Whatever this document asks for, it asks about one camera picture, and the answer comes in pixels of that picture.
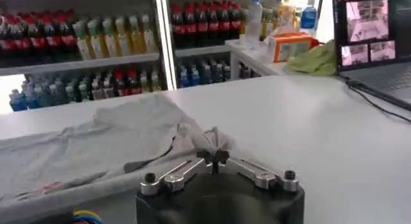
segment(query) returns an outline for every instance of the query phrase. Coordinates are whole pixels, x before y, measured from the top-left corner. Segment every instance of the yellow bottle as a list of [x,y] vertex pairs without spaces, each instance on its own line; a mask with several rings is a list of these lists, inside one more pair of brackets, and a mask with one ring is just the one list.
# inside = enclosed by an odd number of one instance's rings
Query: yellow bottle
[[116,19],[117,38],[119,41],[122,56],[133,54],[133,43],[131,41],[131,34],[130,31],[127,29],[126,25],[126,19],[124,17],[118,17]]
[[74,32],[77,36],[77,46],[83,60],[92,60],[96,58],[90,43],[90,36],[85,31],[85,23],[78,21],[73,24]]
[[96,58],[108,58],[109,51],[105,45],[105,38],[101,32],[100,22],[97,19],[93,19],[87,23],[87,27],[89,28],[91,47]]
[[113,27],[113,21],[111,17],[106,17],[103,21],[103,27],[105,32],[105,43],[110,57],[121,56],[120,43],[117,39],[117,33]]
[[131,27],[131,40],[133,42],[134,54],[147,53],[147,47],[144,42],[143,33],[140,31],[136,15],[128,17]]
[[147,14],[144,14],[141,17],[141,22],[143,23],[143,31],[144,31],[144,43],[147,48],[148,53],[156,53],[159,51],[157,44],[154,39],[153,31],[150,28],[150,18]]
[[263,33],[264,38],[269,36],[274,31],[273,12],[273,9],[267,9],[265,11],[265,33]]

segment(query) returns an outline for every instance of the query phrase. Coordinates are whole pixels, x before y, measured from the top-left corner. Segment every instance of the bolt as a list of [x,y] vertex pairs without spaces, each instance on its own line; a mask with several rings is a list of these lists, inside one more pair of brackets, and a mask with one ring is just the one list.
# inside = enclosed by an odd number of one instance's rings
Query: bolt
[[291,170],[285,171],[284,177],[287,180],[294,180],[295,179],[295,172],[291,171]]
[[154,173],[147,173],[144,177],[147,183],[154,183],[155,182],[155,174]]

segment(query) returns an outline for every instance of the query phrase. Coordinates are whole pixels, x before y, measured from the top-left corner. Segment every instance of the cola bottle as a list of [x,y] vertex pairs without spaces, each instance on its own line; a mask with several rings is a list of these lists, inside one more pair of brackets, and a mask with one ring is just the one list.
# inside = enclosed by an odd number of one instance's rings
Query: cola bottle
[[68,22],[66,16],[61,13],[58,16],[60,34],[64,44],[68,60],[79,60],[80,55],[77,47],[76,35],[74,34],[73,25]]
[[241,13],[238,3],[232,5],[232,12],[230,15],[230,39],[240,38]]
[[208,41],[208,20],[206,8],[204,5],[200,6],[200,14],[197,21],[197,45],[206,46]]
[[8,18],[8,23],[10,25],[10,35],[14,39],[14,43],[19,55],[19,65],[30,65],[36,63],[36,58],[33,52],[33,46],[31,45],[30,39],[27,37],[27,31],[24,29],[23,25],[17,23],[14,16]]
[[31,40],[34,52],[39,59],[40,64],[49,64],[53,61],[51,53],[49,52],[49,46],[44,36],[42,28],[35,23],[33,17],[27,18],[28,31],[27,36]]
[[217,7],[216,5],[212,5],[210,9],[210,16],[209,16],[209,45],[218,45],[219,43],[219,28],[220,23],[218,22],[217,17]]
[[53,59],[56,62],[66,60],[64,56],[64,43],[60,36],[59,30],[55,27],[50,14],[44,15],[44,34],[46,36],[47,43],[49,44],[50,51],[53,54]]
[[4,14],[0,18],[0,50],[1,57],[4,59],[2,62],[5,66],[13,66],[17,64],[18,50],[11,36],[7,17],[8,14]]
[[224,44],[225,40],[230,37],[230,17],[228,12],[227,4],[223,4],[222,11],[220,14],[220,42],[219,44]]
[[182,10],[179,6],[173,7],[173,36],[176,48],[185,47],[186,26],[182,18]]
[[194,8],[189,5],[186,9],[186,46],[194,47],[197,37],[197,24],[194,17]]

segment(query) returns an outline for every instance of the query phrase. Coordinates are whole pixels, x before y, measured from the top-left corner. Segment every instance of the water bottle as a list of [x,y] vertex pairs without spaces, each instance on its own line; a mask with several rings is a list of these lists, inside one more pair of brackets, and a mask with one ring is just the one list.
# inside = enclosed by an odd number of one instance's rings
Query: water bottle
[[315,0],[308,0],[308,6],[301,15],[301,31],[315,35],[315,24],[317,21],[317,10],[314,8]]
[[249,6],[247,17],[247,27],[245,29],[245,42],[249,49],[256,49],[259,46],[259,37],[261,35],[261,18],[263,17],[263,7],[259,0],[252,0]]

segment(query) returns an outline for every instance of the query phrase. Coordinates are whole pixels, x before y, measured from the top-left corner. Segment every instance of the black cable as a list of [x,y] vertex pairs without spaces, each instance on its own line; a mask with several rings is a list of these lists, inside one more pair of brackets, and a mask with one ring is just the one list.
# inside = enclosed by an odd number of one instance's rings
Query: black cable
[[409,118],[407,118],[407,117],[404,117],[404,116],[401,116],[401,115],[399,115],[399,114],[396,114],[396,113],[394,113],[394,112],[388,111],[387,109],[385,109],[385,108],[377,105],[377,104],[374,103],[373,101],[371,101],[365,94],[363,94],[362,92],[360,92],[358,89],[354,88],[352,85],[347,84],[347,86],[348,86],[349,89],[351,89],[351,90],[354,91],[355,93],[359,94],[365,101],[367,101],[369,104],[371,104],[372,106],[374,106],[374,107],[377,108],[378,110],[380,110],[380,111],[382,111],[382,112],[384,112],[384,113],[386,113],[386,114],[389,114],[389,115],[398,117],[398,118],[400,118],[400,119],[402,119],[402,120],[404,120],[404,121],[407,121],[407,122],[411,123],[411,119],[409,119]]

